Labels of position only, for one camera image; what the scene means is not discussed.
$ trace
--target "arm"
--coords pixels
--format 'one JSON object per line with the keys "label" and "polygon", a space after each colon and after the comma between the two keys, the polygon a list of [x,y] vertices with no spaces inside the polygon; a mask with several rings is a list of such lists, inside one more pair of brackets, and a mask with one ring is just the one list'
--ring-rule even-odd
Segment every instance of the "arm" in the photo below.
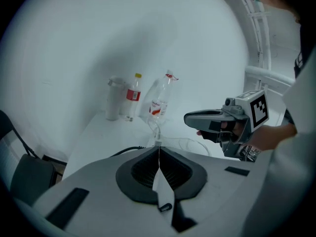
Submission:
{"label": "arm", "polygon": [[275,149],[279,142],[284,139],[293,137],[297,133],[293,124],[283,126],[263,125],[258,128],[247,143],[260,151]]}

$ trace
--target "white table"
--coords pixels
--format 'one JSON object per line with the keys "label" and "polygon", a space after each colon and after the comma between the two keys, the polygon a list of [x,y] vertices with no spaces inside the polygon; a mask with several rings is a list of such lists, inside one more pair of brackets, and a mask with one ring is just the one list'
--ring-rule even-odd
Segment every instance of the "white table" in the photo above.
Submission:
{"label": "white table", "polygon": [[[190,138],[207,146],[213,157],[224,158],[224,154],[218,144],[203,140],[196,135],[196,131],[183,122],[183,119],[168,120],[161,127],[163,137]],[[133,122],[118,119],[109,121],[105,119],[105,113],[99,112],[88,124],[69,158],[63,179],[77,170],[97,160],[108,158],[117,152],[133,147],[146,147],[154,141],[153,132],[140,118]],[[185,147],[184,140],[162,139],[162,146]],[[190,142],[189,151],[207,155],[207,151],[198,143]]]}

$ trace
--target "white cup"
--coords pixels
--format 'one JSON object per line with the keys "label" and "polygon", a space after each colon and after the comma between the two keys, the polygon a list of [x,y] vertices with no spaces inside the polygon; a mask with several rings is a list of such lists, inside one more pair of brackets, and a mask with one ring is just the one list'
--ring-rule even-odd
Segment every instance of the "white cup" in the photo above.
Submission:
{"label": "white cup", "polygon": [[110,86],[107,103],[105,106],[105,118],[108,120],[119,119],[119,109],[123,101],[124,80],[116,76],[109,79]]}

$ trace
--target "bottle label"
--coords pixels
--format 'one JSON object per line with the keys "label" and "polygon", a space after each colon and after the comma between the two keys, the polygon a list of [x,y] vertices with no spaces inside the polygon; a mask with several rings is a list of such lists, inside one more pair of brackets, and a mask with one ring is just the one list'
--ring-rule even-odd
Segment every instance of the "bottle label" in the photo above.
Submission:
{"label": "bottle label", "polygon": [[151,115],[158,116],[161,111],[160,101],[152,101],[152,104],[149,108]]}
{"label": "bottle label", "polygon": [[140,91],[134,91],[131,89],[128,89],[127,91],[127,95],[126,98],[130,101],[139,101],[139,97],[140,97]]}
{"label": "bottle label", "polygon": [[167,104],[161,106],[160,116],[163,116],[166,113],[167,106]]}

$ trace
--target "clear plastic bottle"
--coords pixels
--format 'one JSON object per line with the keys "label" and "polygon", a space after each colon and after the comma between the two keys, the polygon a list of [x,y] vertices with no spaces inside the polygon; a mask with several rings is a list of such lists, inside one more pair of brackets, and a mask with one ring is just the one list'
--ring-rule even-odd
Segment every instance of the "clear plastic bottle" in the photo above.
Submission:
{"label": "clear plastic bottle", "polygon": [[127,90],[126,101],[127,101],[127,121],[133,121],[135,117],[135,112],[137,108],[137,104],[139,102],[140,97],[140,80],[142,78],[141,74],[135,74],[135,80],[132,86]]}
{"label": "clear plastic bottle", "polygon": [[155,120],[155,122],[161,123],[168,107],[169,97],[172,91],[173,81],[178,80],[173,76],[172,72],[168,70],[164,78],[159,82],[157,86],[155,97],[152,100],[149,108],[149,119]]}

